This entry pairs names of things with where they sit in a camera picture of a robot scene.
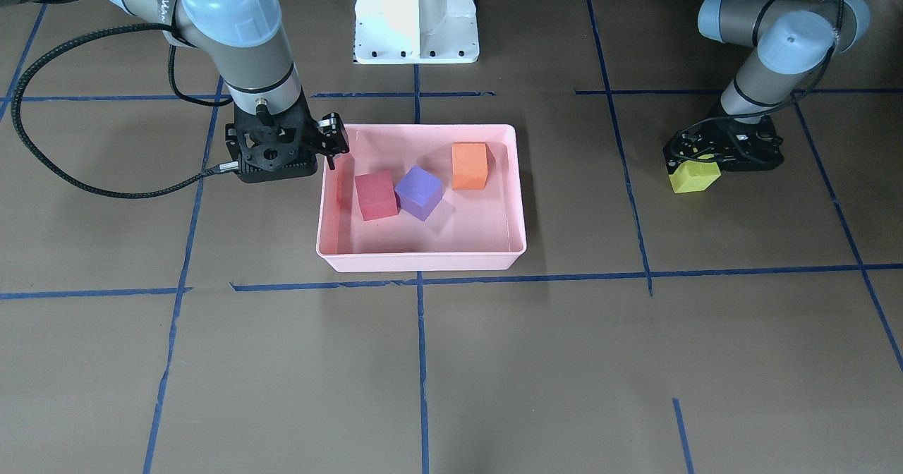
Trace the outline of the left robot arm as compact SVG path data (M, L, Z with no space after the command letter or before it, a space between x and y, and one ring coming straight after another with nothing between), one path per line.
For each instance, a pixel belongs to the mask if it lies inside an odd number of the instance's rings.
M699 32L751 55L702 121L665 144L665 168L713 163L720 171L771 171L783 161L771 115L803 79L849 51L871 26L864 0L705 0Z

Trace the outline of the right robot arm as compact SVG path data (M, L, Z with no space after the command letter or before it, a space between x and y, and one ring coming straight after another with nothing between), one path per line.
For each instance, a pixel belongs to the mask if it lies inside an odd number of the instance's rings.
M65 0L2 0L3 6ZM200 178L235 173L245 183L307 177L349 151L341 117L310 114L296 60L285 35L280 0L107 0L140 23L106 28L60 44L34 62L13 89L14 130L42 165L90 193L112 191L72 178L37 149L20 120L20 101L33 76L54 57L103 37L158 30L172 47L205 52L228 88L234 121L226 125L230 162L200 172Z

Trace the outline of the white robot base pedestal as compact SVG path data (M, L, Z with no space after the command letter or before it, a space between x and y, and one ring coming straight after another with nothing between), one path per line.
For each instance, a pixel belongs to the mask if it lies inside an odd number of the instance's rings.
M355 0L353 59L361 65L475 63L476 0Z

